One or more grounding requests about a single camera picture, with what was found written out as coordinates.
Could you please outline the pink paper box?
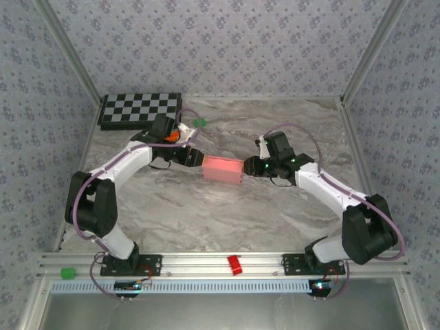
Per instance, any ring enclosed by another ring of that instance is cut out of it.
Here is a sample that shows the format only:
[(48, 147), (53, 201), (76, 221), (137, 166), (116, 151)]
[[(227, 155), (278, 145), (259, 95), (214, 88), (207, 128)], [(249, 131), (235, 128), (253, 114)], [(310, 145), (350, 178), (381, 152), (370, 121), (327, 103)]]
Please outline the pink paper box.
[(202, 162), (205, 179), (231, 184), (242, 184), (244, 161), (227, 157), (206, 155)]

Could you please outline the black grey checkerboard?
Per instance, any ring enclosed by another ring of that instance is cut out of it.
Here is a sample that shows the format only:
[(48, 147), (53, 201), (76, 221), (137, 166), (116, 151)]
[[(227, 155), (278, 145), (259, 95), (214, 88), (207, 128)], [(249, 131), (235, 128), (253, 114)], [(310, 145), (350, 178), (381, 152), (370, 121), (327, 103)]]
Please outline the black grey checkerboard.
[(175, 119), (181, 108), (181, 93), (107, 94), (97, 125), (102, 131), (143, 130), (152, 125), (157, 114)]

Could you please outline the red block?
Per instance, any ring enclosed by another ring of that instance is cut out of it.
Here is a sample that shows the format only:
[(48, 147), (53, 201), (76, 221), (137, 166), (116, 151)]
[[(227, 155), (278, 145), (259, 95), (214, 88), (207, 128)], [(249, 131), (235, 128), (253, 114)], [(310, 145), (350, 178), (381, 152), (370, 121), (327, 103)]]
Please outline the red block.
[(237, 255), (231, 255), (228, 257), (228, 262), (234, 276), (242, 274), (243, 269), (241, 267), (240, 260)]

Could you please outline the grey metal sheet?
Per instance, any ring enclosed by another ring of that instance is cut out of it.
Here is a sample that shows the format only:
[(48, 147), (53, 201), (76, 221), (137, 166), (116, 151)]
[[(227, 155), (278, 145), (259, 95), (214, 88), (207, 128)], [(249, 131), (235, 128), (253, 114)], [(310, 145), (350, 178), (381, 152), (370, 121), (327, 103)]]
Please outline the grey metal sheet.
[(44, 280), (19, 330), (430, 330), (406, 278), (352, 278), (341, 296), (169, 292), (119, 302), (87, 281)]

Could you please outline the right aluminium side rail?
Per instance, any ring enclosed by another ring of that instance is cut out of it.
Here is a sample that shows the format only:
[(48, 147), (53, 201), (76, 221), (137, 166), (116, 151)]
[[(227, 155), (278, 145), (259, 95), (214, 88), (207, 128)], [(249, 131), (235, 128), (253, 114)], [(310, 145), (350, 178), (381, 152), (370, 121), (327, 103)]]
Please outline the right aluminium side rail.
[(338, 111), (340, 112), (342, 126), (346, 133), (349, 148), (351, 149), (357, 178), (361, 185), (362, 191), (368, 195), (374, 195), (377, 191), (374, 187), (373, 180), (362, 151), (360, 139), (357, 135), (351, 112), (346, 107), (344, 100), (341, 98), (336, 98), (336, 105)]

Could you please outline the aluminium side rail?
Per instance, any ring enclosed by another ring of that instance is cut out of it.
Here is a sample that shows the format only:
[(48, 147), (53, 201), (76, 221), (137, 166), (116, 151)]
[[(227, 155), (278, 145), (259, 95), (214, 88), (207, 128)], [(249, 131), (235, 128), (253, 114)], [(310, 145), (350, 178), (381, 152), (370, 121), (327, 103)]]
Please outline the aluminium side rail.
[[(101, 104), (102, 104), (103, 98), (104, 97), (99, 98), (98, 103), (94, 109), (93, 117), (90, 121), (88, 121), (88, 124), (86, 126), (87, 130), (85, 131), (86, 138), (85, 138), (84, 143), (80, 145), (81, 146), (80, 155), (76, 158), (77, 165), (74, 168), (72, 174), (75, 173), (76, 171), (83, 169), (83, 166), (85, 164), (85, 160), (87, 158), (87, 154), (89, 152), (91, 137), (94, 134), (94, 129), (96, 127), (96, 123), (97, 123), (99, 115), (100, 115), (100, 109), (101, 109)], [(60, 218), (60, 225), (58, 227), (58, 232), (57, 232), (55, 242), (52, 247), (53, 252), (60, 252), (61, 245), (63, 243), (63, 237), (64, 237), (65, 230), (66, 230), (67, 226), (69, 226), (69, 224), (65, 222), (65, 206), (63, 206), (61, 218)]]
[(336, 98), (336, 105), (338, 111), (340, 112), (342, 126), (346, 133), (349, 148), (351, 149), (357, 178), (361, 185), (362, 191), (368, 195), (374, 195), (377, 191), (374, 187), (373, 180), (362, 151), (360, 139), (357, 135), (351, 112), (346, 107), (344, 100), (341, 98)]

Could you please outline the left aluminium side rail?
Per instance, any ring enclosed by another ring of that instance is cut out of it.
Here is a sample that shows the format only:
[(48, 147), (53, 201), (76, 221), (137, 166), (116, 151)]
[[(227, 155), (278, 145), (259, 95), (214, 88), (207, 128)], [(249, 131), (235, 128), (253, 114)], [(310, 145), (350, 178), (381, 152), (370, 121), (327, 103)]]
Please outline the left aluminium side rail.
[[(87, 154), (89, 152), (91, 137), (94, 134), (94, 129), (96, 127), (96, 123), (97, 123), (99, 115), (100, 115), (100, 109), (101, 109), (101, 104), (102, 104), (103, 98), (104, 97), (99, 98), (98, 103), (94, 109), (93, 117), (90, 121), (88, 121), (88, 124), (86, 126), (87, 130), (85, 131), (86, 138), (85, 138), (84, 143), (80, 145), (81, 146), (80, 155), (76, 158), (77, 165), (74, 168), (72, 174), (75, 173), (76, 171), (83, 169), (83, 166), (85, 164), (85, 160), (87, 158)], [(57, 232), (55, 242), (52, 247), (53, 252), (60, 252), (61, 245), (63, 243), (63, 237), (64, 237), (65, 230), (66, 230), (67, 226), (69, 226), (69, 224), (65, 222), (65, 206), (63, 206), (61, 218), (60, 218), (60, 225), (58, 227), (58, 232)]]

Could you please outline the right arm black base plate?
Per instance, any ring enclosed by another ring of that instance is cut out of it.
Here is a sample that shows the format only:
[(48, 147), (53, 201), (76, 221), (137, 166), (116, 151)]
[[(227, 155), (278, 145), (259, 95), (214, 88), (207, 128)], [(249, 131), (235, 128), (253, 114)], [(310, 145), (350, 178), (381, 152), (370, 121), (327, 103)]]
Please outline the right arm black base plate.
[(322, 263), (309, 254), (284, 254), (281, 259), (286, 276), (324, 276), (345, 275), (346, 269), (343, 261)]

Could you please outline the aluminium mounting rail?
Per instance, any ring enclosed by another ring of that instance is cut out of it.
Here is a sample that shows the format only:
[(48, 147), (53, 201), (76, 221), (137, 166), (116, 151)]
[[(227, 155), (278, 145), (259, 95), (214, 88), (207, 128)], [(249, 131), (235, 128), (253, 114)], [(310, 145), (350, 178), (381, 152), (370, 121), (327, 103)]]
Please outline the aluminium mounting rail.
[[(162, 252), (159, 279), (238, 279), (281, 278), (283, 252), (239, 252), (237, 254), (243, 272), (232, 275), (227, 257), (229, 252)], [(76, 278), (89, 276), (94, 253), (45, 253), (36, 271), (38, 277), (59, 279), (64, 267), (73, 267)], [(400, 278), (410, 276), (407, 262), (372, 260), (365, 265), (349, 262), (351, 278)]]

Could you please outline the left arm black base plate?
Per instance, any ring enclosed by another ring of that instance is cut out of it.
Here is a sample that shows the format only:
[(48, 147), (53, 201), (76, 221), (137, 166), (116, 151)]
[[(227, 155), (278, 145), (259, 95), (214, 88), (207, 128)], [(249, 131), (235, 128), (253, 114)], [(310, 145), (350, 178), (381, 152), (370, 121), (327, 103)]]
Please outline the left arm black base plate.
[(160, 276), (162, 269), (162, 255), (160, 254), (139, 254), (121, 260), (112, 256), (103, 258), (101, 276)]

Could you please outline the left aluminium corner post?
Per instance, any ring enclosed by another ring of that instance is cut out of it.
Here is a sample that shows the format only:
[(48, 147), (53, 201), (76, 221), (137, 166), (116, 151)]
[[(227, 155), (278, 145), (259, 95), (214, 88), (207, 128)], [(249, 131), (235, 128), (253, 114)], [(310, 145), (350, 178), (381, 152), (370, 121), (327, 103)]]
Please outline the left aluminium corner post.
[(73, 43), (67, 35), (61, 21), (56, 15), (49, 0), (32, 0), (36, 9), (43, 17), (47, 28), (52, 33), (58, 46), (63, 52), (67, 62), (71, 65), (72, 70), (79, 79), (85, 93), (89, 96), (95, 105), (100, 105), (100, 94), (96, 89), (91, 76), (87, 72), (79, 53), (76, 51)]

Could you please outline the aluminium corner post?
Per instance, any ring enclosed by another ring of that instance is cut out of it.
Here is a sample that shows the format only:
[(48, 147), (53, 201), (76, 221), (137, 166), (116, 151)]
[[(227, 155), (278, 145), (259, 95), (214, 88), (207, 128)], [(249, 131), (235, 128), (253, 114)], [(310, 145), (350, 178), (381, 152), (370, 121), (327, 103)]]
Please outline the aluminium corner post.
[(381, 19), (378, 21), (377, 27), (368, 42), (362, 56), (353, 71), (346, 87), (340, 96), (343, 107), (348, 107), (353, 101), (358, 89), (363, 83), (369, 69), (379, 56), (387, 38), (393, 31), (398, 19), (408, 5), (409, 0), (390, 0)]
[(52, 33), (58, 46), (63, 52), (67, 62), (71, 65), (72, 70), (79, 79), (85, 93), (89, 96), (95, 105), (100, 105), (100, 94), (96, 89), (91, 76), (87, 72), (79, 53), (76, 51), (73, 43), (67, 35), (61, 21), (56, 15), (49, 0), (32, 0), (36, 9), (43, 17), (47, 28)]

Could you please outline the right aluminium corner post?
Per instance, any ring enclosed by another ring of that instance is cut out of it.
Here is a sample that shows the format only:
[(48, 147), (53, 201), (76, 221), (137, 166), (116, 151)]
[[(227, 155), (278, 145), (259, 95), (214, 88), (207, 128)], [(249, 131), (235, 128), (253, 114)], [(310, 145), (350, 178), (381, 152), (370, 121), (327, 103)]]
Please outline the right aluminium corner post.
[(358, 89), (363, 83), (369, 69), (379, 56), (387, 38), (393, 31), (398, 19), (408, 5), (409, 0), (390, 0), (381, 19), (378, 21), (377, 27), (368, 42), (362, 56), (353, 71), (346, 87), (340, 96), (343, 107), (348, 107), (353, 101)]

